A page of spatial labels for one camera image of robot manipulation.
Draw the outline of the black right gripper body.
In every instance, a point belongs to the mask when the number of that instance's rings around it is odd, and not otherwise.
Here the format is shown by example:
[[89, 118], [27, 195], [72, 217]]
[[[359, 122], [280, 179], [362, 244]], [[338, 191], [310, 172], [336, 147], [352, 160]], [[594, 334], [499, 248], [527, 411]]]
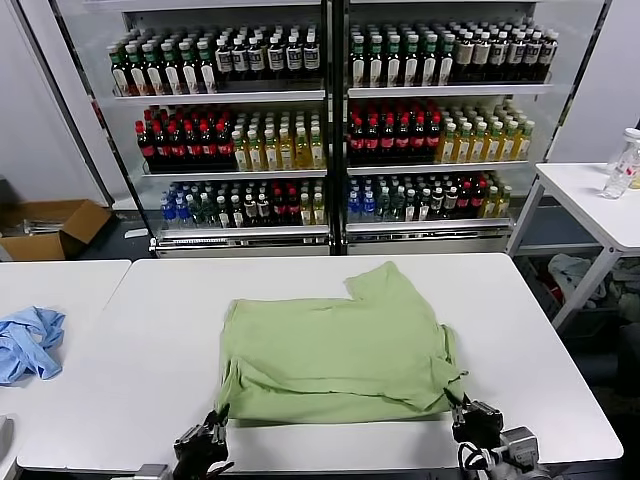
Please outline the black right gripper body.
[[502, 412], [481, 401], [472, 401], [463, 422], [452, 425], [453, 437], [458, 443], [474, 445], [500, 445], [502, 429]]

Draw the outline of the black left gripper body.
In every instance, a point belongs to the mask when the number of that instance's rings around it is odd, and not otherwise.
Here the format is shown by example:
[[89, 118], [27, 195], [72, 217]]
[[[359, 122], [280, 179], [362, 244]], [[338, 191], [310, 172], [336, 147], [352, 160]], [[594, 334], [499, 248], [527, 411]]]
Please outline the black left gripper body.
[[174, 479], [216, 479], [233, 466], [227, 443], [211, 441], [203, 425], [189, 429], [173, 447], [177, 459]]

